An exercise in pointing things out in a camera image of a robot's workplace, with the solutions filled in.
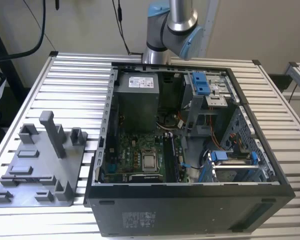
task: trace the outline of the white sticker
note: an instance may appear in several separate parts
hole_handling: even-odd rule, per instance
[[[212,90],[218,90],[218,86],[216,85],[210,85],[210,87],[212,88]]]
[[[183,125],[184,125],[184,121],[182,121],[182,120],[180,119],[180,121],[179,121],[179,123],[178,123],[178,128],[182,128]]]
[[[154,78],[131,76],[129,78],[129,88],[153,89]]]

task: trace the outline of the black pole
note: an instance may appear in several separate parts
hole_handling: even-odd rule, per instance
[[[8,52],[0,37],[0,56],[5,55],[8,55]],[[0,61],[0,69],[6,76],[6,81],[9,83],[15,99],[21,106],[27,96],[27,93],[15,69],[15,66],[13,65],[11,60]]]

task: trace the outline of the blue latch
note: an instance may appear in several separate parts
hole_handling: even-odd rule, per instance
[[[210,86],[207,82],[206,75],[203,72],[193,72],[192,81],[195,86],[196,94],[198,95],[210,95]]]
[[[225,151],[213,151],[211,153],[211,160],[214,161],[226,161],[228,160],[227,152]]]
[[[253,161],[253,165],[257,165],[258,164],[258,155],[255,151],[251,152],[251,158]]]

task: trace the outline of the slotted aluminum tabletop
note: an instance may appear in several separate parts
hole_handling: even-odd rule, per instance
[[[139,56],[59,53],[49,57],[0,145],[0,176],[11,162],[22,124],[39,123],[42,110],[54,112],[65,131],[81,127],[88,141],[79,174],[74,205],[70,207],[0,208],[0,238],[99,239],[90,208],[83,207],[89,164],[98,144],[111,62],[139,63]],[[252,234],[138,237],[138,239],[264,239],[300,240],[300,120],[262,66],[246,60],[197,58],[173,65],[231,68],[269,145],[290,181],[296,198]]]

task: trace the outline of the orange wire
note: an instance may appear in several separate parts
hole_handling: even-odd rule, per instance
[[[217,140],[217,138],[216,138],[216,136],[215,136],[215,133],[214,133],[214,130],[213,130],[213,127],[212,127],[212,119],[211,119],[211,115],[210,115],[210,130],[211,130],[211,139],[212,139],[213,143],[217,146],[218,149],[224,150],[224,149],[220,146],[220,144],[219,144],[219,142],[218,142],[218,140]]]
[[[186,124],[186,122],[181,118],[180,111],[178,111],[178,117],[179,117],[179,119],[180,119],[184,124]]]

